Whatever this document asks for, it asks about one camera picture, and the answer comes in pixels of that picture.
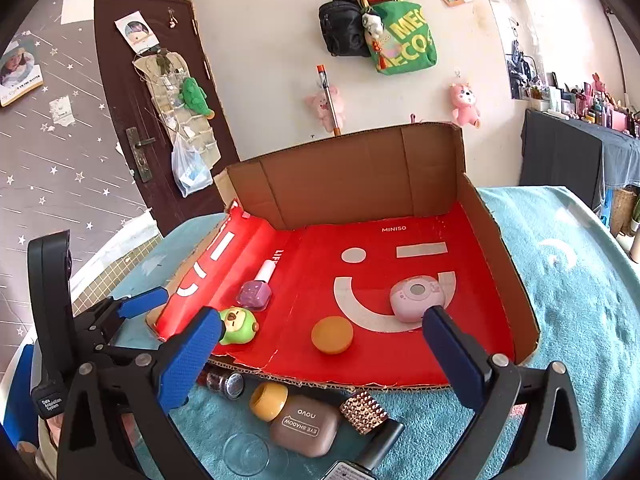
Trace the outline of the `green tote bag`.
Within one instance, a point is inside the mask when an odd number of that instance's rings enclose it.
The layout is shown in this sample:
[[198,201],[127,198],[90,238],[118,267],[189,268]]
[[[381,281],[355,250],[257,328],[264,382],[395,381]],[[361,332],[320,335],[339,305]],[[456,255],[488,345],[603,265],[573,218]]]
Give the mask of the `green tote bag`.
[[369,6],[362,14],[362,26],[380,74],[405,74],[436,65],[436,46],[420,4],[397,0]]

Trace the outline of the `black backpack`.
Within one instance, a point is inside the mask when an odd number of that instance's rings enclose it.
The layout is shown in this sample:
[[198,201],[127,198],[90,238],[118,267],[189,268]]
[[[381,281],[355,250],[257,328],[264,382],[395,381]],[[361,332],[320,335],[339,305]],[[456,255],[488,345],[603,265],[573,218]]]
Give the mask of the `black backpack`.
[[358,0],[323,3],[319,6],[318,18],[322,38],[330,55],[370,58]]

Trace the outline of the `teal star blanket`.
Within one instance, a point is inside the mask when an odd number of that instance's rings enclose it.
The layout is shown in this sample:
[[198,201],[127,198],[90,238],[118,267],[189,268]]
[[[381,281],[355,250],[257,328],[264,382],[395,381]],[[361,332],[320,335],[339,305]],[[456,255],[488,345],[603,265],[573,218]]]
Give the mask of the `teal star blanket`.
[[390,392],[408,430],[389,479],[496,470],[513,404],[526,413],[509,478],[601,479],[638,428],[638,276],[567,188],[479,190],[461,174],[420,193],[235,188],[216,224],[184,222],[157,255],[176,277],[126,278],[115,347],[155,350],[208,313],[204,358],[268,382],[256,408],[206,400],[186,362],[160,382],[214,478],[224,438],[251,424],[293,435],[291,479],[359,451],[350,428],[304,450],[322,423],[290,412],[299,384]]

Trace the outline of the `pink plush right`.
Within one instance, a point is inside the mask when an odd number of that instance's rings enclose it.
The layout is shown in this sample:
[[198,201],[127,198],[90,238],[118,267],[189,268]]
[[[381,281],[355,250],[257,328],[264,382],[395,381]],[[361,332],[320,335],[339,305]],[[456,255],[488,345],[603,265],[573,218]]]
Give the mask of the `pink plush right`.
[[452,117],[454,122],[463,127],[472,125],[480,126],[480,111],[477,108],[477,97],[468,84],[450,84],[449,95],[454,107]]

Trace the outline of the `pink plush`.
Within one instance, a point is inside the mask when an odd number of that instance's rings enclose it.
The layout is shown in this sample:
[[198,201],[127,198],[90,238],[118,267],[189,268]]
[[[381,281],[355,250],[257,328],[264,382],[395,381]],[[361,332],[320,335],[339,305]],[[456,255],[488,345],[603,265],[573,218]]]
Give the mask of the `pink plush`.
[[[343,128],[345,103],[342,99],[340,90],[338,90],[338,88],[333,84],[331,84],[331,94],[337,114],[338,124],[341,128]],[[318,121],[321,122],[323,128],[326,129],[326,132],[333,133],[332,116],[328,107],[328,103],[326,102],[326,95],[324,94],[324,91],[320,90],[312,96],[306,96],[305,103],[314,112],[314,114],[318,118]]]
[[472,125],[480,126],[480,111],[477,108],[477,97],[468,84],[450,84],[449,95],[454,107],[452,117],[454,122],[463,127]]

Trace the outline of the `orange capped stick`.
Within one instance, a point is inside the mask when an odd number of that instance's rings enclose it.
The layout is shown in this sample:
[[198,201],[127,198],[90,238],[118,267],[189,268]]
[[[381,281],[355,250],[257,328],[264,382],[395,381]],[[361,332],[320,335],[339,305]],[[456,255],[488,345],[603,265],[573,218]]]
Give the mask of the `orange capped stick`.
[[326,69],[324,68],[323,65],[318,65],[317,72],[319,76],[320,86],[323,89],[324,94],[326,95],[326,102],[328,103],[328,107],[331,112],[332,122],[333,122],[333,128],[332,128],[333,133],[336,136],[340,136],[342,134],[342,130],[340,125],[338,124],[337,114],[336,114],[336,110],[335,110],[335,106],[334,106],[334,102],[331,94],[331,86],[329,84],[328,75],[326,74]]

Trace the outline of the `black nail polish studded cap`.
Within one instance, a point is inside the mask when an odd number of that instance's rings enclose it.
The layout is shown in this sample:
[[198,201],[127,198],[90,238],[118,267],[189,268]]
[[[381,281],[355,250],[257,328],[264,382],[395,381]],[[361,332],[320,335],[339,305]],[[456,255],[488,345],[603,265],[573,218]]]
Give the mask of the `black nail polish studded cap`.
[[405,425],[390,418],[366,390],[358,390],[340,405],[340,412],[367,443],[354,460],[338,460],[322,480],[375,480],[375,468],[394,447]]

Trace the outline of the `glitter jar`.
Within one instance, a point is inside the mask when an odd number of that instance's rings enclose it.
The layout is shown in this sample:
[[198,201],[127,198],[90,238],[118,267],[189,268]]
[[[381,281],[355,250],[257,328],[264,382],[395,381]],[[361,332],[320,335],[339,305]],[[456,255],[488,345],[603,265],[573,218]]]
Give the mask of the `glitter jar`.
[[198,383],[226,399],[238,400],[244,393],[244,377],[233,370],[208,363],[198,375]]

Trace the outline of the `clear glass cup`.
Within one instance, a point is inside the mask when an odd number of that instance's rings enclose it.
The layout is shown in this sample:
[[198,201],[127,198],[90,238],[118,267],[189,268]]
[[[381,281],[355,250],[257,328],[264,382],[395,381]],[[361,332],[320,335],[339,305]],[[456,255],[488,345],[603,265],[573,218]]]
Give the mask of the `clear glass cup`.
[[228,437],[222,450],[226,467],[242,478],[258,476],[270,463],[270,451],[266,441],[257,434],[237,432]]

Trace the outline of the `pink plush left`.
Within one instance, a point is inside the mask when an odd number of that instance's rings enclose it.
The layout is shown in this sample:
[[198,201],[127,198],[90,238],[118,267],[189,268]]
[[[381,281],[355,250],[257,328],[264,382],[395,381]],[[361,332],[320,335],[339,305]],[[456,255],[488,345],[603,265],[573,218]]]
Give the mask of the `pink plush left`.
[[[331,94],[337,114],[338,124],[341,128],[343,128],[345,103],[342,99],[340,90],[338,90],[338,88],[333,84],[331,84]],[[306,96],[305,103],[314,112],[314,114],[318,118],[318,121],[321,122],[323,128],[326,129],[326,132],[333,133],[332,116],[328,107],[328,103],[326,102],[326,95],[324,94],[324,91],[320,90],[312,96]]]

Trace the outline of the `orange round lid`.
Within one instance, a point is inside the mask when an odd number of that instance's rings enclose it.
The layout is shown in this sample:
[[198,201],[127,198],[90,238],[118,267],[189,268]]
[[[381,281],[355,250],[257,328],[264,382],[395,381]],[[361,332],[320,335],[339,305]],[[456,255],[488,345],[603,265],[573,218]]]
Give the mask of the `orange round lid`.
[[354,326],[347,318],[326,316],[314,324],[311,343],[322,353],[340,354],[345,352],[354,340]]

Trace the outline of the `pink nail polish bottle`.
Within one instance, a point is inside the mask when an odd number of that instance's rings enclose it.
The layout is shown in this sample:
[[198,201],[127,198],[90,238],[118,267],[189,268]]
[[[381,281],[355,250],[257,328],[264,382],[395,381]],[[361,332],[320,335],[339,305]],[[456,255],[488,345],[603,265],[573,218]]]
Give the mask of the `pink nail polish bottle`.
[[236,304],[255,312],[265,310],[272,296],[269,281],[276,267],[274,260],[265,260],[255,277],[241,286]]

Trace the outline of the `beige hanging organizer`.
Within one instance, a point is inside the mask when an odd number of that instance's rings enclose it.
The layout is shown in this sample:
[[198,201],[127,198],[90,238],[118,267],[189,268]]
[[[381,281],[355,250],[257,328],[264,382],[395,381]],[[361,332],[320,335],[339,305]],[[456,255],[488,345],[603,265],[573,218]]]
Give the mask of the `beige hanging organizer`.
[[212,125],[204,116],[189,110],[179,96],[183,79],[191,76],[186,60],[179,53],[168,51],[140,56],[132,64],[149,89],[170,143],[174,144],[180,134],[212,169],[221,160]]

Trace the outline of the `pink round speaker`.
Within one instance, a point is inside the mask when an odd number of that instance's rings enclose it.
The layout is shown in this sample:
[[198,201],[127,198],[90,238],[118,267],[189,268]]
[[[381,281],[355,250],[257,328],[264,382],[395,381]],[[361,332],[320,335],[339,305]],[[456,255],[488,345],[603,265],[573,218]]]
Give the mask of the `pink round speaker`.
[[393,314],[403,323],[422,320],[431,307],[445,307],[446,296],[436,278],[418,275],[395,284],[390,290]]

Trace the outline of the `cluttered desk blue cloth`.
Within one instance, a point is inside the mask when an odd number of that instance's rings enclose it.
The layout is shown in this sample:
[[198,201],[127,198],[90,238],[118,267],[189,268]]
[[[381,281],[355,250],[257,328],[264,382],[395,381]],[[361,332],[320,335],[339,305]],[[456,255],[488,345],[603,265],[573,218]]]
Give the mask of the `cluttered desk blue cloth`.
[[577,119],[526,110],[520,183],[565,186],[594,212],[608,190],[639,184],[639,141]]

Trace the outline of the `green frog toy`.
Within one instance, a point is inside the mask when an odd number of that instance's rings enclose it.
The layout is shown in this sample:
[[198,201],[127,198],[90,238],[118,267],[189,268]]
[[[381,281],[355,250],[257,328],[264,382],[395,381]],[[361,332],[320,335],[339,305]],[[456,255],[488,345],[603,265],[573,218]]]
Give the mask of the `green frog toy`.
[[241,307],[232,307],[220,312],[224,324],[224,336],[219,341],[223,346],[228,344],[247,344],[252,341],[259,330],[259,324],[252,311]]

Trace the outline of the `orange ring cup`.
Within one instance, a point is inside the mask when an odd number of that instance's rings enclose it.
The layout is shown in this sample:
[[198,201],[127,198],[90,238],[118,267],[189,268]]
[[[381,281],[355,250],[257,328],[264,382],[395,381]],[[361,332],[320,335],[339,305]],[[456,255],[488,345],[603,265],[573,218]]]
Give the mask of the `orange ring cup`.
[[264,422],[272,422],[288,400],[288,387],[278,382],[262,382],[250,397],[250,410]]

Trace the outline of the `green plush toy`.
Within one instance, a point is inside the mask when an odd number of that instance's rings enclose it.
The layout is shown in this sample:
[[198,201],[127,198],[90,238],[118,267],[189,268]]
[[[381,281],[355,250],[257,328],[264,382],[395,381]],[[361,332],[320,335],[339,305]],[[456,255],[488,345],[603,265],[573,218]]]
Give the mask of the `green plush toy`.
[[183,79],[179,96],[184,105],[195,114],[202,115],[207,120],[215,117],[215,112],[207,104],[206,93],[195,78],[186,77]]

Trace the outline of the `white plastic bag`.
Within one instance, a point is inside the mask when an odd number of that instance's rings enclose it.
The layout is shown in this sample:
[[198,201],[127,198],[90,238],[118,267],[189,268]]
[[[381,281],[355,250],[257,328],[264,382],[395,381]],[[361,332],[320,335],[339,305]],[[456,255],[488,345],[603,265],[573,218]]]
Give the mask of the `white plastic bag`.
[[171,170],[183,198],[214,183],[209,168],[194,146],[177,134],[171,153]]

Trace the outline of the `cardboard tray red lining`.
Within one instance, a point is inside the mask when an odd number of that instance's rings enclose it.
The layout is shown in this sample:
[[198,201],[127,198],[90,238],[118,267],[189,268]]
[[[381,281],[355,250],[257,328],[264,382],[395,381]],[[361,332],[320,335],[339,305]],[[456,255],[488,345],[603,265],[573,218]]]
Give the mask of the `cardboard tray red lining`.
[[[465,170],[450,122],[361,131],[262,155],[216,179],[227,212],[185,258],[151,322],[180,333],[202,307],[236,307],[265,260],[272,296],[247,344],[218,346],[218,362],[313,386],[432,388],[446,377],[420,323],[393,314],[390,290],[436,278],[454,322],[488,353],[523,363],[540,328],[500,229]],[[325,354],[311,330],[347,318],[352,345]]]

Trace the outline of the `dark brown door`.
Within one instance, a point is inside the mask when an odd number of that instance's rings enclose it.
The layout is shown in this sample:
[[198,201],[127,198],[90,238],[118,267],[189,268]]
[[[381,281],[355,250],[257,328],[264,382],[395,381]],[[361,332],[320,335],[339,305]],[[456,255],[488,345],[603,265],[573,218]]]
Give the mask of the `dark brown door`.
[[184,195],[172,170],[198,155],[216,176],[239,160],[192,2],[94,0],[94,32],[112,122],[160,232],[224,211],[215,185]]

